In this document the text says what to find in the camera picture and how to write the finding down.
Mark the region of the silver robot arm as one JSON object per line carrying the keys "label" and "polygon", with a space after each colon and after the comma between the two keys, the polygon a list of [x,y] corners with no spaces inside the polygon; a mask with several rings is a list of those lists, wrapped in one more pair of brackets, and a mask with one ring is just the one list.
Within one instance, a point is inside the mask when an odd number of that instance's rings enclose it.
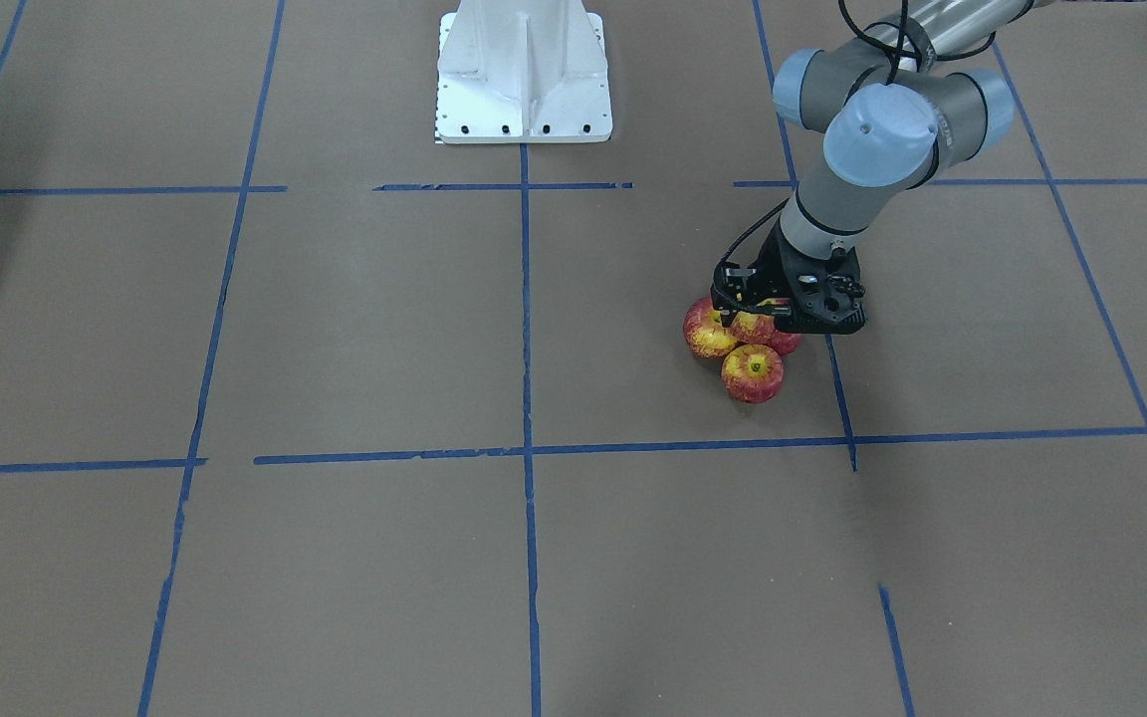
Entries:
{"label": "silver robot arm", "polygon": [[857,244],[897,194],[992,148],[1011,130],[1014,91],[991,70],[937,76],[988,50],[1033,1],[906,1],[834,50],[806,49],[774,78],[779,118],[819,132],[822,155],[762,218],[750,264],[723,257],[716,319],[764,315],[780,332],[851,335],[866,322]]}

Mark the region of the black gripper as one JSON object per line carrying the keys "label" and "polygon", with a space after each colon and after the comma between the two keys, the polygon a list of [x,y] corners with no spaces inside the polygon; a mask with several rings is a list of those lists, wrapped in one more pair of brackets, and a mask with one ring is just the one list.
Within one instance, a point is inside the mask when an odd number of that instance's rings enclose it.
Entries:
{"label": "black gripper", "polygon": [[768,237],[752,264],[719,262],[713,268],[711,301],[723,328],[736,324],[738,315],[783,315],[780,301],[861,298],[861,271],[855,249],[822,233],[822,254],[813,257],[793,244],[783,223],[770,226]]}

